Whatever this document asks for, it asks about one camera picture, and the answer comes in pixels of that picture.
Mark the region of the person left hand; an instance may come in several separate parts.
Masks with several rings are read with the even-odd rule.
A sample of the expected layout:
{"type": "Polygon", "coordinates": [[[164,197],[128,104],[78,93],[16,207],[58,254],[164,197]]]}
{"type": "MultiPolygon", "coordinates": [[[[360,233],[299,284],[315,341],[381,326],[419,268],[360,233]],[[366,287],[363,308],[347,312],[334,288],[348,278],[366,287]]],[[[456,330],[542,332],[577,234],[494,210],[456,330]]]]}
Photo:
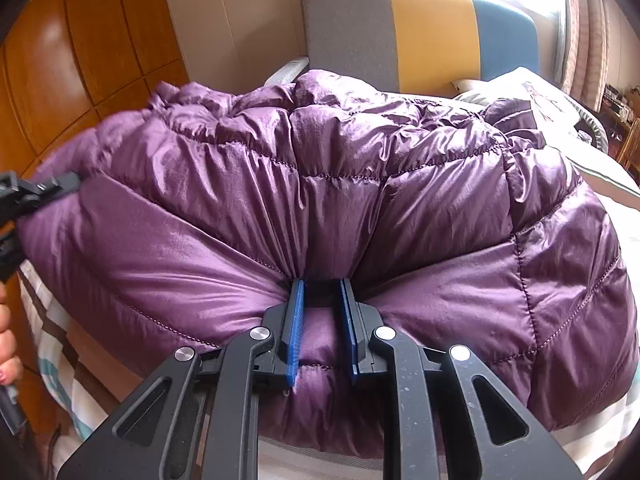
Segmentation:
{"type": "Polygon", "coordinates": [[[0,287],[0,384],[13,385],[22,378],[23,362],[17,355],[17,342],[10,327],[11,310],[6,305],[6,286],[0,287]]]}

